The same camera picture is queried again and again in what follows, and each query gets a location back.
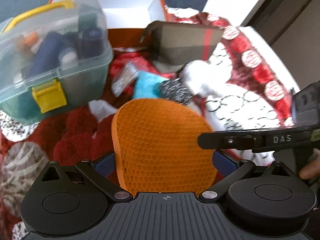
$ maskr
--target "transparent lid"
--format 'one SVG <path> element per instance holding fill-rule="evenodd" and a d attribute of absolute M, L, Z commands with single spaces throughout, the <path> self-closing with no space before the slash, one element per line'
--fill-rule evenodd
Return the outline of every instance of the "transparent lid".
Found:
<path fill-rule="evenodd" d="M 0 33 L 0 103 L 28 88 L 108 64 L 97 0 L 64 0 L 23 13 Z"/>

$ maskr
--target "red stripe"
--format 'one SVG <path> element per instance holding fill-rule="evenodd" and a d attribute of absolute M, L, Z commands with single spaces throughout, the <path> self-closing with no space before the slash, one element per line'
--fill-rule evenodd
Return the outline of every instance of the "red stripe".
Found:
<path fill-rule="evenodd" d="M 206 30 L 204 33 L 204 49 L 202 52 L 202 60 L 208 60 L 210 55 L 210 41 L 211 41 L 211 37 L 212 37 L 212 32 L 213 30 Z"/>

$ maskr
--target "honeycomb texture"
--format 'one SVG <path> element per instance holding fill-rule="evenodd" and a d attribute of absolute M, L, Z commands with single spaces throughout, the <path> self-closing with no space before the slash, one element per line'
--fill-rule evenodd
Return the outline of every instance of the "honeycomb texture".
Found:
<path fill-rule="evenodd" d="M 120 186 L 137 192 L 196 192 L 210 187 L 217 174 L 213 150 L 197 137 L 212 132 L 205 120 L 165 99 L 136 99 L 112 121 L 112 139 Z"/>

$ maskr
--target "transparent plastic box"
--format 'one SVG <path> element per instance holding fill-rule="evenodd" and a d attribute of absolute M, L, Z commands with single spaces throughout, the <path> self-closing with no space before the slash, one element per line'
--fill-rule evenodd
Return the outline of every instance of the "transparent plastic box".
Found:
<path fill-rule="evenodd" d="M 113 52 L 97 0 L 63 0 L 0 33 L 0 109 L 23 124 L 100 98 Z"/>

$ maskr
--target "screw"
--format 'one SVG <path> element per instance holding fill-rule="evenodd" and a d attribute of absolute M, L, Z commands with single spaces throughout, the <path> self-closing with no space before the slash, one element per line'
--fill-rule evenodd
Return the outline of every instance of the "screw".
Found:
<path fill-rule="evenodd" d="M 126 199 L 128 197 L 130 197 L 130 194 L 126 191 L 118 191 L 115 193 L 115 198 L 117 199 Z"/>
<path fill-rule="evenodd" d="M 213 198 L 216 198 L 218 194 L 214 191 L 205 191 L 202 193 L 202 196 L 204 198 L 213 199 Z"/>

